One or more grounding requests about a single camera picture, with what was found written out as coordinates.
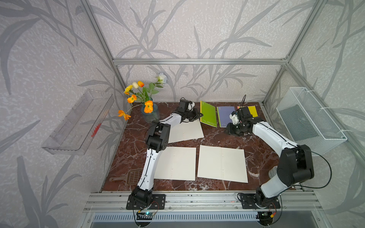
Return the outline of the yellow notebook pink spine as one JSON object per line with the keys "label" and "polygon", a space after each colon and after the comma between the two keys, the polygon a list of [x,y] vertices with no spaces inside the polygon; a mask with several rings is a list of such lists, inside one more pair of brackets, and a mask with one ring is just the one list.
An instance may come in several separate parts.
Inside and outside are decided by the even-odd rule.
{"label": "yellow notebook pink spine", "polygon": [[237,108],[238,108],[237,112],[242,117],[248,117],[248,116],[258,117],[256,106],[238,106]]}

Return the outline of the purple notebook green spine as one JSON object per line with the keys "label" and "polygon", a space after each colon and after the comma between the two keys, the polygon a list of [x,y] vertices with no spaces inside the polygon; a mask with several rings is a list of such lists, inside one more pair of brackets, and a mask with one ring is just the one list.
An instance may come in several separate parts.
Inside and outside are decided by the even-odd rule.
{"label": "purple notebook green spine", "polygon": [[229,123],[232,123],[230,119],[230,115],[235,112],[234,106],[218,106],[217,113],[218,113],[218,120],[220,128],[226,128]]}

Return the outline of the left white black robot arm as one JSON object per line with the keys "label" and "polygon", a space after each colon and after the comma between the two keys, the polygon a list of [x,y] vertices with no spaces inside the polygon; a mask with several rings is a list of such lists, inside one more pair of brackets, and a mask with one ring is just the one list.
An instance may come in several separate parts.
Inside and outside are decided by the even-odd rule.
{"label": "left white black robot arm", "polygon": [[186,107],[178,107],[167,118],[154,121],[151,124],[145,141],[147,152],[143,172],[137,186],[131,193],[135,201],[145,205],[150,205],[152,202],[157,163],[162,151],[168,145],[171,128],[181,124],[184,120],[193,122],[202,116],[203,114],[197,111],[195,103],[192,102]]}

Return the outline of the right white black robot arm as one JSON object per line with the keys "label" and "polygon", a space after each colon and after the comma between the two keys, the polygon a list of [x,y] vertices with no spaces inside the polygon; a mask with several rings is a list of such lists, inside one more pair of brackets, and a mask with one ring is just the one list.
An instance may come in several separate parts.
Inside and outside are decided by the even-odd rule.
{"label": "right white black robot arm", "polygon": [[289,140],[260,118],[229,123],[226,132],[243,136],[254,134],[262,139],[279,156],[276,174],[256,190],[256,201],[272,199],[297,183],[314,177],[313,160],[310,148]]}

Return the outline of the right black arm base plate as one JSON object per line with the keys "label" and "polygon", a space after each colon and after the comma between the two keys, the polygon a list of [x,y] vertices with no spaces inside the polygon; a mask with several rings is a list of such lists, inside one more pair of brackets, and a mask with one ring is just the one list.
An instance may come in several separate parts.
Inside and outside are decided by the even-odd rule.
{"label": "right black arm base plate", "polygon": [[278,197],[266,198],[258,193],[238,193],[238,201],[243,209],[280,209],[281,204]]}

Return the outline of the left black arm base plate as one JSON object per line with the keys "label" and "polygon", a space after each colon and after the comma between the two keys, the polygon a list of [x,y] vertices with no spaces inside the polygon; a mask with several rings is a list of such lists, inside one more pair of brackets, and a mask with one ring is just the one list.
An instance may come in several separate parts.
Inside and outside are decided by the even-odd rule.
{"label": "left black arm base plate", "polygon": [[163,210],[165,207],[166,195],[165,194],[152,194],[146,199],[138,199],[136,196],[129,195],[127,200],[127,210],[141,210],[141,209],[153,209]]}

